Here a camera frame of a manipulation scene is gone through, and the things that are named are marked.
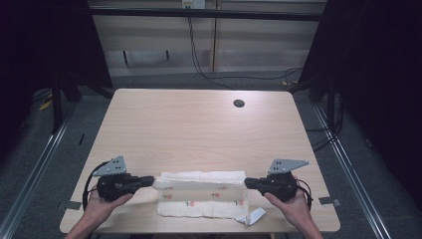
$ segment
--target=black cable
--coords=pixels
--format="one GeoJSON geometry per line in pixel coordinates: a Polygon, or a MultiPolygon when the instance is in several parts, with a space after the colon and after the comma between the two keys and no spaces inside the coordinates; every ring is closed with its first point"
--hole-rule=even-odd
{"type": "MultiPolygon", "coordinates": [[[[339,99],[339,108],[338,108],[338,112],[337,112],[337,123],[335,124],[335,127],[332,128],[332,137],[329,139],[326,139],[326,142],[319,146],[318,148],[314,148],[313,151],[317,152],[319,150],[321,150],[322,148],[324,148],[325,146],[327,146],[329,143],[333,142],[335,139],[337,139],[338,135],[341,132],[342,129],[342,124],[343,124],[343,115],[344,115],[344,101],[342,98],[339,99]]],[[[322,141],[319,141],[317,143],[314,143],[314,145],[320,144],[322,143],[322,141]]]]}
{"type": "Polygon", "coordinates": [[[310,188],[310,186],[309,186],[307,183],[305,183],[303,180],[298,179],[298,181],[299,181],[299,182],[301,182],[301,183],[303,183],[304,185],[306,185],[306,186],[307,186],[307,188],[308,188],[308,190],[306,190],[306,189],[304,189],[303,187],[298,186],[298,189],[302,190],[302,191],[303,191],[303,192],[307,195],[307,205],[308,205],[308,208],[309,208],[309,209],[310,209],[310,211],[311,211],[311,207],[312,207],[312,205],[313,205],[313,201],[314,201],[314,199],[313,199],[313,193],[311,192],[311,188],[310,188]]]}
{"type": "Polygon", "coordinates": [[[194,41],[194,37],[193,37],[192,19],[190,17],[188,18],[188,23],[189,23],[189,35],[190,35],[191,55],[192,55],[193,66],[195,67],[196,72],[211,84],[218,85],[218,86],[224,87],[224,88],[228,88],[230,90],[235,90],[235,89],[233,89],[229,86],[213,82],[212,80],[251,79],[251,80],[272,81],[272,80],[286,78],[287,76],[293,74],[294,72],[302,69],[302,67],[300,67],[300,68],[290,68],[290,69],[287,69],[282,76],[273,77],[273,78],[241,77],[241,76],[237,76],[237,77],[209,77],[209,76],[206,76],[202,72],[202,69],[201,69],[200,64],[199,64],[198,56],[196,54],[196,46],[195,46],[195,41],[194,41]]]}
{"type": "Polygon", "coordinates": [[[294,94],[296,92],[308,89],[311,86],[311,83],[317,81],[320,78],[320,75],[315,75],[312,78],[308,79],[307,81],[302,81],[296,84],[294,87],[288,89],[288,92],[294,94]]]}
{"type": "Polygon", "coordinates": [[[318,145],[320,143],[326,142],[327,140],[329,141],[329,139],[325,137],[323,140],[320,140],[318,142],[315,142],[315,143],[311,144],[311,146],[316,146],[316,145],[318,145]]]}
{"type": "Polygon", "coordinates": [[[88,190],[88,187],[90,186],[91,179],[93,178],[93,173],[95,171],[97,171],[100,167],[102,167],[106,164],[107,164],[107,161],[102,162],[102,164],[100,164],[96,168],[94,168],[93,172],[91,172],[90,176],[88,176],[87,182],[85,183],[84,193],[82,194],[82,205],[83,205],[84,211],[85,211],[85,209],[87,208],[87,205],[88,205],[88,195],[92,191],[92,190],[88,190]]]}
{"type": "Polygon", "coordinates": [[[320,127],[320,128],[305,128],[305,131],[326,131],[328,127],[320,127]]]}

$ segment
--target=wrist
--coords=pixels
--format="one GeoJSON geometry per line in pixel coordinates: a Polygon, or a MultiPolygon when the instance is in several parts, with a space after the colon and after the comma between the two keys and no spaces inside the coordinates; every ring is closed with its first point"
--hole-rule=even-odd
{"type": "Polygon", "coordinates": [[[90,217],[84,215],[77,224],[72,228],[66,239],[73,238],[89,238],[89,236],[97,229],[99,225],[90,217]]]}
{"type": "Polygon", "coordinates": [[[303,223],[300,224],[297,229],[304,235],[306,239],[320,239],[322,235],[317,228],[317,225],[311,218],[307,218],[303,223]]]}

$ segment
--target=human hand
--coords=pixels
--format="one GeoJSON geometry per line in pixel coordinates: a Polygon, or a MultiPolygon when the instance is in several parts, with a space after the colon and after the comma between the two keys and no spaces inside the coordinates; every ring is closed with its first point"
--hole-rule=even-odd
{"type": "Polygon", "coordinates": [[[282,202],[270,192],[265,193],[264,196],[283,212],[286,219],[301,231],[305,238],[322,238],[311,216],[305,193],[302,190],[298,190],[295,197],[287,202],[282,202]]]}
{"type": "Polygon", "coordinates": [[[133,194],[129,193],[113,202],[108,202],[100,198],[97,187],[94,186],[84,215],[72,228],[66,238],[87,238],[109,218],[117,207],[124,205],[124,203],[132,197],[133,194]]]}
{"type": "Polygon", "coordinates": [[[96,226],[96,229],[100,227],[111,215],[111,213],[119,206],[124,205],[128,200],[133,197],[133,194],[126,194],[122,197],[118,198],[113,202],[108,202],[102,198],[100,198],[99,193],[97,191],[97,187],[94,186],[90,199],[88,201],[87,208],[84,212],[84,219],[88,219],[90,224],[96,226]]]}

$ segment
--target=round hole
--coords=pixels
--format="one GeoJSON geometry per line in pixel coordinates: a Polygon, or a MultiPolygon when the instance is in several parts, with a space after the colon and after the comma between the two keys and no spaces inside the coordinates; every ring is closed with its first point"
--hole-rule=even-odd
{"type": "Polygon", "coordinates": [[[236,100],[233,102],[233,105],[235,105],[235,107],[237,108],[242,108],[245,106],[245,102],[242,100],[236,100]]]}

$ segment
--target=white cloth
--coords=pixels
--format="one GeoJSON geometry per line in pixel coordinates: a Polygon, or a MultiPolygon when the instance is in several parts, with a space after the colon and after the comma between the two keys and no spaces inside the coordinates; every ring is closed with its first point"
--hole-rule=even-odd
{"type": "Polygon", "coordinates": [[[174,217],[236,218],[249,214],[244,171],[163,172],[157,214],[174,217]]]}
{"type": "Polygon", "coordinates": [[[251,226],[255,224],[262,216],[265,214],[265,210],[262,207],[258,207],[247,217],[237,217],[236,221],[245,224],[246,226],[251,226]]]}

